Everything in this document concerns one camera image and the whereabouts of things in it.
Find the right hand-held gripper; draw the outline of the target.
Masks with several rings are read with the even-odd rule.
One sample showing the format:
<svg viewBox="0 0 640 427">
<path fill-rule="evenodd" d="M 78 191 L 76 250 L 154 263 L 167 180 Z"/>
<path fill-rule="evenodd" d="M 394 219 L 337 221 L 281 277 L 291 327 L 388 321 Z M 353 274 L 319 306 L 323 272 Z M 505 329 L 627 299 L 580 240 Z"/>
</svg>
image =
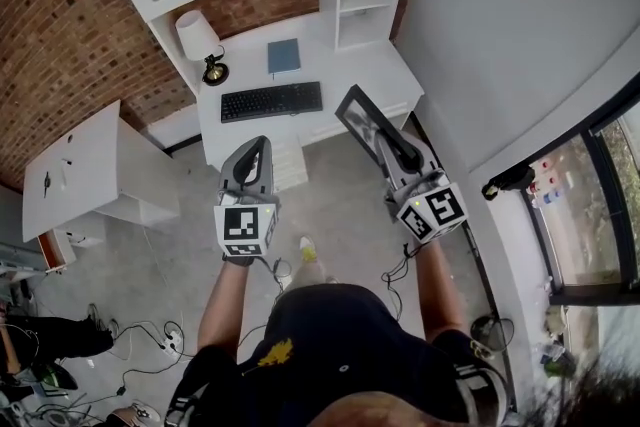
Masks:
<svg viewBox="0 0 640 427">
<path fill-rule="evenodd" d="M 417 244 L 429 243 L 467 220 L 458 184 L 439 168 L 431 148 L 421 139 L 393 129 L 388 138 L 377 132 L 374 145 L 390 185 L 385 196 L 390 216 Z"/>
</svg>

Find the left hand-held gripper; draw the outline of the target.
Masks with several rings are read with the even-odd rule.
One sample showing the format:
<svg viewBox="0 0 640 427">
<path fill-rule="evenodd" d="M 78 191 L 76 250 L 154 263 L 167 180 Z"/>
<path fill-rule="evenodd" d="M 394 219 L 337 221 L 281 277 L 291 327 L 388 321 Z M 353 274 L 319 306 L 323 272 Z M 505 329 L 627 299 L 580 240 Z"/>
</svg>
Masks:
<svg viewBox="0 0 640 427">
<path fill-rule="evenodd" d="M 220 171 L 214 220 L 225 260 L 264 258 L 279 220 L 272 145 L 266 136 L 241 145 Z"/>
</svg>

